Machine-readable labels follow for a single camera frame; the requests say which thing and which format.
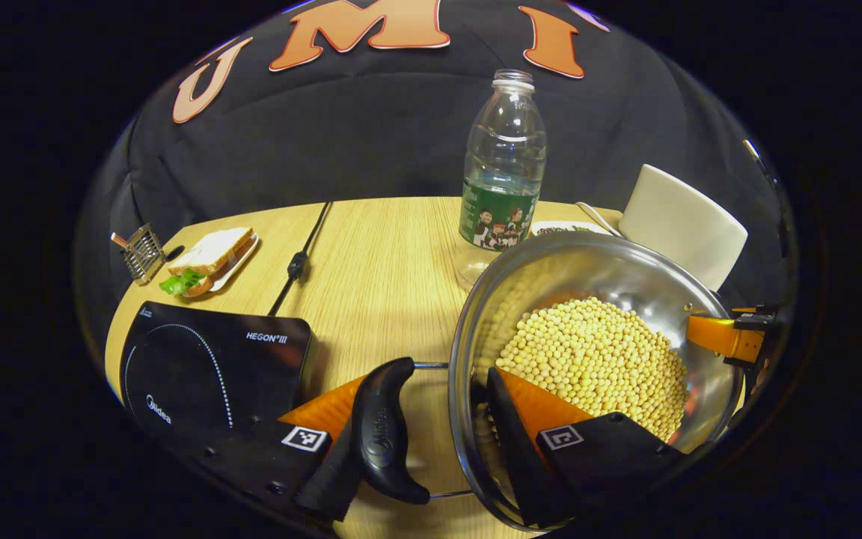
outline stainless steel pot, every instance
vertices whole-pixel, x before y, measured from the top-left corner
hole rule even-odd
[[[742,371],[685,338],[690,314],[728,313],[707,287],[664,256],[619,238],[578,232],[539,236],[503,253],[471,289],[458,320],[448,409],[455,449],[471,489],[495,517],[530,532],[538,529],[522,524],[481,389],[500,350],[516,334],[521,314],[559,296],[596,296],[623,310],[636,310],[653,331],[667,335],[687,366],[694,400],[673,444],[684,453],[721,436],[743,383]]]

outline black background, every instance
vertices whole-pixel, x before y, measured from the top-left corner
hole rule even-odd
[[[831,260],[828,282],[804,283],[829,290],[818,307],[827,328],[770,429],[674,505],[683,516],[641,519],[625,535],[862,535],[862,6],[589,8],[666,52],[759,134],[797,186],[801,217],[820,219],[810,232]],[[0,536],[292,536],[132,426],[86,357],[68,280],[79,201],[131,113],[182,65],[274,10],[0,2]],[[817,243],[804,256],[822,259]],[[590,533],[605,534],[570,535]]]

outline green bottle label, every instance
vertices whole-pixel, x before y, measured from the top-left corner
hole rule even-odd
[[[482,249],[502,252],[528,236],[537,195],[505,195],[465,180],[461,197],[461,237]]]

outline white cup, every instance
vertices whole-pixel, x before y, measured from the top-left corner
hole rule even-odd
[[[670,258],[717,291],[747,242],[721,206],[673,175],[644,165],[618,224],[620,233]]]

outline cartoon figures on label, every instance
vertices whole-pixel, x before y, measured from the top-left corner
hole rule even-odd
[[[478,217],[480,221],[474,229],[473,243],[480,248],[500,250],[517,245],[524,231],[531,224],[531,218],[524,219],[524,210],[514,208],[510,211],[507,222],[493,221],[494,213],[488,208],[481,208]]]

